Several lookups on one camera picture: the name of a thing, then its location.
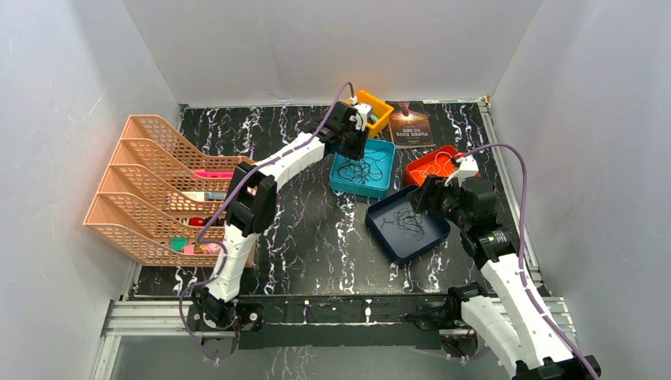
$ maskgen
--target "red object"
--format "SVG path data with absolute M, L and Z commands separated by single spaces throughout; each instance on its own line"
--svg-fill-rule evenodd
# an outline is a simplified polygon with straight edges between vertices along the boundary
M 205 170 L 198 169 L 194 170 L 193 173 L 203 178 L 224 178 L 227 180 L 233 178 L 233 172 L 206 172 Z
M 447 177 L 454 173 L 454 166 L 450 159 L 457 154 L 457 149 L 451 145 L 445 145 L 433 152 L 422 156 L 405 167 L 403 182 L 405 184 L 416 184 L 422 186 L 426 176 L 435 174 L 440 177 Z
M 197 227 L 205 226 L 205 219 L 203 219 L 203 218 L 190 218 L 189 219 L 189 226 L 197 226 Z

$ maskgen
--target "teal tray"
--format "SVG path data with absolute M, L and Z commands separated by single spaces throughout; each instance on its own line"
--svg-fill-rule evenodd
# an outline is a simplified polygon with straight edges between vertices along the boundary
M 359 161 L 336 154 L 329 176 L 331 188 L 357 196 L 385 198 L 392 179 L 395 153 L 392 142 L 368 139 Z

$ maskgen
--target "white enclosure wall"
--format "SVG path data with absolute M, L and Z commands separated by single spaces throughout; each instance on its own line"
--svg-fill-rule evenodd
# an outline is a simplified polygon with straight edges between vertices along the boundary
M 120 0 L 0 2 L 0 378 L 89 378 L 131 260 L 82 226 L 125 120 L 178 105 Z
M 492 94 L 540 0 L 123 0 L 182 104 Z
M 671 3 L 575 0 L 543 2 L 492 101 L 544 279 L 605 378 L 669 377 L 670 98 Z

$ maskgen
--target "orange tray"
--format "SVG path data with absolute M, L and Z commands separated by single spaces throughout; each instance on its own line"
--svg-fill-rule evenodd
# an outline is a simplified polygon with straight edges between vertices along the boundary
M 450 159 L 455 154 L 457 154 L 457 149 L 454 146 L 445 145 L 426 156 L 414 160 L 405 167 L 403 182 L 407 185 L 416 184 L 417 186 L 422 186 L 429 174 L 435 174 L 440 177 L 449 176 L 454 173 L 454 166 Z

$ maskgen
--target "plastic bin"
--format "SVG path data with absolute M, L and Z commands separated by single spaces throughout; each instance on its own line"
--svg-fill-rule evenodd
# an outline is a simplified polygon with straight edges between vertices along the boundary
M 415 215 L 406 195 L 417 186 L 407 186 L 395 194 L 368 207 L 366 225 L 382 248 L 397 263 L 408 262 L 431 250 L 449 235 L 449 223 L 443 218 L 421 215 L 416 228 L 409 230 L 400 226 L 397 220 L 405 215 Z
M 84 225 L 143 265 L 214 266 L 217 255 L 185 255 L 170 238 L 193 242 L 201 230 L 178 219 L 212 216 L 218 202 L 199 202 L 183 192 L 226 192 L 228 178 L 204 178 L 193 170 L 234 171 L 247 157 L 202 154 L 159 116 L 130 116 L 98 186 Z M 223 227 L 207 235 L 223 239 Z
M 331 188 L 358 196 L 384 198 L 391 182 L 395 153 L 393 143 L 368 139 L 359 161 L 337 154 L 329 176 Z
M 377 116 L 377 122 L 375 124 L 366 123 L 368 128 L 370 128 L 368 137 L 373 138 L 389 125 L 389 115 L 392 114 L 394 107 L 386 104 L 385 101 L 377 99 L 372 94 L 366 92 L 364 89 L 357 91 L 356 97 L 357 101 L 373 106 L 373 114 Z
M 450 159 L 455 154 L 457 154 L 457 149 L 454 146 L 445 145 L 414 160 L 405 167 L 403 182 L 407 185 L 422 186 L 429 174 L 440 177 L 449 176 L 454 173 L 454 166 Z
M 185 255 L 170 249 L 170 238 L 183 236 L 193 242 L 201 228 L 185 226 L 133 194 L 97 194 L 84 224 L 142 265 L 217 264 L 218 255 Z M 206 234 L 218 240 L 223 236 L 223 227 L 212 227 Z

